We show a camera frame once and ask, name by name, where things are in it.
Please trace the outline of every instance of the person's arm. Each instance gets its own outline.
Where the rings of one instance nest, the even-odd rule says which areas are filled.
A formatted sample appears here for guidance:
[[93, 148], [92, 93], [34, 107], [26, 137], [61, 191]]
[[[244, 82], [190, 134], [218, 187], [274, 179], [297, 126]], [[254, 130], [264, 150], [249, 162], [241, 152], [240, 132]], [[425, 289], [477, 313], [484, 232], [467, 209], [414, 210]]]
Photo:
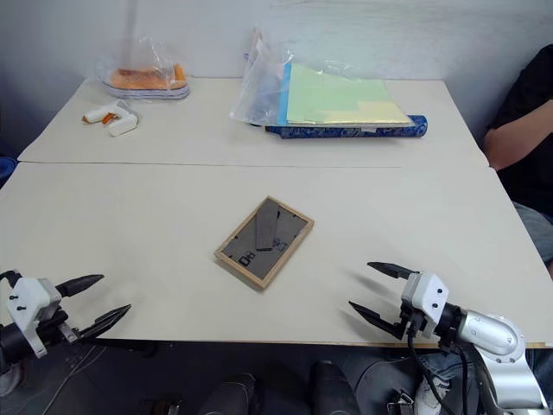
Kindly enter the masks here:
[[553, 99], [510, 123], [491, 129], [484, 138], [490, 166], [504, 169], [522, 160], [553, 133]]

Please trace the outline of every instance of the glue gun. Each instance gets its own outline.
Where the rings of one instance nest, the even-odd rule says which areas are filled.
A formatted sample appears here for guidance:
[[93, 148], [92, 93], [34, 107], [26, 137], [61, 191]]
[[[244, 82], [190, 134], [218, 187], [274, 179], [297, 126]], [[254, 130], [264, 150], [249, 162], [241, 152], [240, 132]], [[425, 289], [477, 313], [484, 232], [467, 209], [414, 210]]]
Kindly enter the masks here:
[[[118, 118], [118, 120], [110, 123], [114, 118]], [[121, 99], [111, 104], [100, 106], [96, 110], [90, 110], [83, 115], [82, 120], [87, 124], [99, 121], [103, 125], [110, 123], [107, 129], [114, 137], [137, 128], [138, 124], [138, 116]]]

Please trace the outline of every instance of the wooden picture frame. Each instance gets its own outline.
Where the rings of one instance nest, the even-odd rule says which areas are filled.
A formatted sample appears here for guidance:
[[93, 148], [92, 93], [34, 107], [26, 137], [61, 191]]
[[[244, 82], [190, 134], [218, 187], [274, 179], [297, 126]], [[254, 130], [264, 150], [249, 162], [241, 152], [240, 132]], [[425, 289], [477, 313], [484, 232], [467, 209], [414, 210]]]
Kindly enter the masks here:
[[[265, 274], [263, 278], [258, 277], [251, 271], [249, 271], [245, 266], [242, 266], [241, 264], [237, 263], [235, 260], [229, 258], [226, 256], [226, 254], [223, 252], [225, 248], [229, 245], [229, 243], [235, 239], [235, 237], [245, 228], [247, 224], [249, 224], [252, 220], [255, 220], [257, 211], [263, 206], [265, 201], [270, 200], [274, 201], [279, 208], [287, 210], [291, 214], [297, 216], [298, 218], [304, 220], [306, 222], [305, 226], [302, 228], [302, 230], [297, 234], [297, 236], [294, 238], [291, 244], [286, 248], [282, 256], [276, 261], [276, 263], [270, 268], [269, 272]], [[308, 235], [308, 233], [313, 228], [315, 221], [306, 216], [305, 214], [302, 214], [301, 212], [298, 212], [297, 210], [293, 209], [292, 207], [278, 201], [277, 199], [267, 196], [257, 207], [251, 212], [244, 221], [231, 233], [231, 235], [225, 239], [225, 242], [221, 244], [221, 246], [215, 251], [214, 255], [217, 259], [222, 261], [224, 264], [230, 266], [233, 270], [239, 272], [240, 275], [246, 277], [251, 283], [253, 283], [256, 287], [258, 287], [261, 290], [264, 290], [267, 288], [267, 286], [271, 283], [271, 281], [275, 278], [277, 273], [281, 270], [281, 268], [286, 264], [292, 253], [297, 249], [297, 247], [303, 242], [305, 237]]]

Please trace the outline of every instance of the white table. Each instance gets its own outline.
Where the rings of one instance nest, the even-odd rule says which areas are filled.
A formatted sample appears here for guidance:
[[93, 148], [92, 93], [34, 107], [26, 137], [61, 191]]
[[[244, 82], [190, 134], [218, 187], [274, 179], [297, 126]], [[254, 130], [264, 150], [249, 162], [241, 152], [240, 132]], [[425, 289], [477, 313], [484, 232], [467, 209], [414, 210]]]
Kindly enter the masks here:
[[440, 80], [389, 80], [390, 95], [407, 114], [424, 115], [422, 138], [282, 140], [259, 127], [229, 119], [240, 80], [191, 79], [178, 102], [130, 101], [138, 128], [110, 137], [80, 119], [114, 100], [98, 83], [85, 82], [19, 160], [43, 163], [160, 163], [303, 167], [486, 167], [460, 113]]
[[[0, 265], [55, 283], [104, 273], [63, 306], [85, 327], [132, 303], [109, 338], [397, 342], [347, 304], [397, 319], [404, 284], [365, 265], [377, 260], [435, 271], [450, 302], [553, 341], [553, 283], [495, 173], [431, 167], [21, 163], [0, 192]], [[257, 292], [213, 252], [266, 195], [315, 227]]]

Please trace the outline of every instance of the white wall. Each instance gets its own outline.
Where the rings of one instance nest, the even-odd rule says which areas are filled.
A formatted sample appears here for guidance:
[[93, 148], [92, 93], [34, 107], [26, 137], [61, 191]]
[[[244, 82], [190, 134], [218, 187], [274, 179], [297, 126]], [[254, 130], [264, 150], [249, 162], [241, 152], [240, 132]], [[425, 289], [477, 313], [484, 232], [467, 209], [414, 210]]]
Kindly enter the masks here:
[[551, 0], [0, 0], [2, 137], [14, 151], [92, 75], [133, 10], [135, 33], [172, 44], [197, 76], [240, 76], [257, 23], [300, 56], [372, 77], [444, 79], [475, 136], [553, 42]]

